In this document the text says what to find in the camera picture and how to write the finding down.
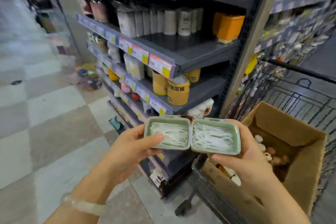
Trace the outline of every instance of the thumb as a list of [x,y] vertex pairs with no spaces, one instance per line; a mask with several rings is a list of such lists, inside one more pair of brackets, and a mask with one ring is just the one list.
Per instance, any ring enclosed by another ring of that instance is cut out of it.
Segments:
[[222,166],[231,168],[236,172],[239,171],[244,165],[244,161],[242,159],[229,155],[214,154],[211,158],[220,163]]
[[134,144],[136,145],[137,150],[143,151],[158,145],[162,140],[163,135],[157,134],[136,140]]

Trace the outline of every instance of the left hand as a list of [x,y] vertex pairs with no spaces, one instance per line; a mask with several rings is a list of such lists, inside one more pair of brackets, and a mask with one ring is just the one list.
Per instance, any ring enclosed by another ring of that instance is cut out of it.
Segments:
[[161,149],[152,149],[163,140],[163,135],[144,137],[145,125],[127,129],[114,142],[104,157],[115,184],[126,180],[137,165],[149,156],[160,154]]

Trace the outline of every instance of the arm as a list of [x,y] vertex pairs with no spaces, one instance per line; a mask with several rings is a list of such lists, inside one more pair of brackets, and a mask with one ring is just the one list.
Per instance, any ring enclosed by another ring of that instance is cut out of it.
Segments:
[[251,132],[236,120],[241,137],[240,158],[214,154],[212,158],[233,169],[266,208],[272,224],[310,224],[308,217],[273,173]]
[[[70,195],[77,201],[104,205],[113,188],[126,180],[139,162],[160,149],[151,149],[163,140],[162,135],[142,138],[145,125],[123,132],[112,145],[110,151],[84,176]],[[61,204],[44,224],[96,224],[99,216],[73,209],[69,204]]]

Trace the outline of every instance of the green plastic container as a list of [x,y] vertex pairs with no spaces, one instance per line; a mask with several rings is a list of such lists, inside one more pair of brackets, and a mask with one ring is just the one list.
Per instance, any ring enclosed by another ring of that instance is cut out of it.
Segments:
[[228,152],[225,150],[218,149],[217,151],[212,151],[208,153],[220,153],[220,154],[226,154],[226,155],[237,155],[241,151],[241,141],[240,141],[240,134],[237,124],[221,120],[221,119],[214,119],[214,118],[204,118],[204,119],[194,119],[192,123],[190,123],[190,120],[187,118],[180,118],[176,115],[164,115],[160,117],[149,117],[148,121],[145,126],[145,133],[144,137],[150,136],[150,127],[153,122],[159,122],[159,123],[169,123],[169,124],[178,124],[178,125],[185,125],[188,128],[188,137],[189,140],[186,142],[185,147],[174,147],[173,145],[169,148],[166,146],[158,144],[155,148],[159,149],[171,149],[171,150],[186,150],[191,148],[193,151],[197,152],[208,152],[204,149],[199,148],[198,146],[193,147],[193,127],[195,123],[199,124],[205,124],[208,126],[214,126],[219,128],[225,128],[229,129],[229,132],[233,135],[233,150]]

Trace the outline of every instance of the white bracelet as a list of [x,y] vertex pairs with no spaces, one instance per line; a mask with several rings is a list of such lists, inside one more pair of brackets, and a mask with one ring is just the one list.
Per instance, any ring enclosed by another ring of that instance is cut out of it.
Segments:
[[98,205],[98,204],[93,204],[93,203],[89,203],[85,201],[77,201],[70,194],[66,194],[61,200],[61,203],[70,204],[72,208],[80,212],[89,213],[89,214],[93,214],[96,216],[103,215],[107,210],[106,205]]

